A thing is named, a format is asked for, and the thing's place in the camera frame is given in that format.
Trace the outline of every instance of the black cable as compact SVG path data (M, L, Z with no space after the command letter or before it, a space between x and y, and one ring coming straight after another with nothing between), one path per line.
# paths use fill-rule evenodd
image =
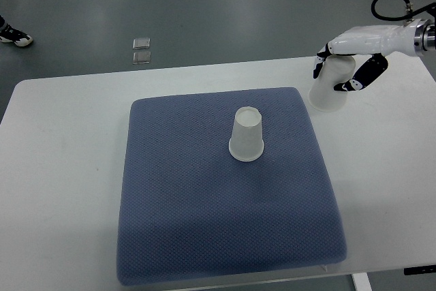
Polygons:
M407 14L407 15L404 15L404 16L387 17L387 16L382 16L382 15L378 14L375 11L375 4L378 1L379 0L373 0L373 3L371 4L371 13L373 13L374 17L378 18L379 20L388 20L390 22L396 22L396 21L399 21L399 20L409 20L410 18L412 18L415 15L418 15L418 14L420 14L422 12L429 12L430 14L433 15L434 9L436 7L436 3L430 3L427 6L424 6L424 7L420 8L419 10L414 10L410 14ZM406 5L411 5L410 0L404 0L404 2L406 3Z

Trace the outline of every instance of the person's foot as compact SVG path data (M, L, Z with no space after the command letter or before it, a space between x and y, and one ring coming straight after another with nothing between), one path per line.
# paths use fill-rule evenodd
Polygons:
M0 31L0 41L1 42L13 42L18 47L25 47L32 43L33 39L30 35L26 33L15 30L9 24Z

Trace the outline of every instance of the upside-down plastic cup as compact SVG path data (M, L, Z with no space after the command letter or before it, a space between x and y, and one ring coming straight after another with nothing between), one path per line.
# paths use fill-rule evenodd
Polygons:
M239 108L234 115L229 151L242 162L252 162L264 152L262 116L254 107Z
M354 73L356 62L351 56L332 55L324 66L309 91L309 103L322 112L334 112L347 101L348 92L336 91L334 86L347 82Z

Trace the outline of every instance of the textured fabric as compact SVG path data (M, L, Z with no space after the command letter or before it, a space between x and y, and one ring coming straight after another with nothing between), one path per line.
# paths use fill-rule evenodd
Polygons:
M228 151L235 112L262 115L264 153ZM131 107L119 217L124 285L340 262L345 237L294 88L141 99Z

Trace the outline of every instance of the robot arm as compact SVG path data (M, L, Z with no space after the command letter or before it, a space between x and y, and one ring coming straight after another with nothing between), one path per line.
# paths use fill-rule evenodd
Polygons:
M374 0L371 8L373 14L376 1ZM409 20L404 25L354 27L328 42L317 53L313 78L317 78L322 73L324 62L330 55L372 55L367 62L359 67L352 79L334 87L336 91L361 90L370 85L388 68L385 56L392 52L399 51L409 56L421 56L426 51L436 50L435 25L431 20L410 20L414 14L410 11L409 13L400 18L388 18L388 20L408 18ZM376 17L386 19L378 14Z

